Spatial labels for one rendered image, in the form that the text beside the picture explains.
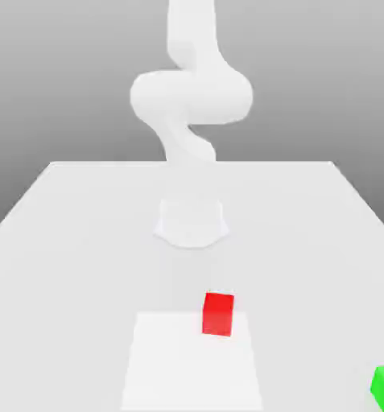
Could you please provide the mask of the small red cube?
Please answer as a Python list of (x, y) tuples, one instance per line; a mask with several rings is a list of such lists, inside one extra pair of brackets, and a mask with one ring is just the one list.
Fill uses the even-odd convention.
[(215, 336), (232, 334), (234, 295), (209, 291), (202, 309), (202, 333)]

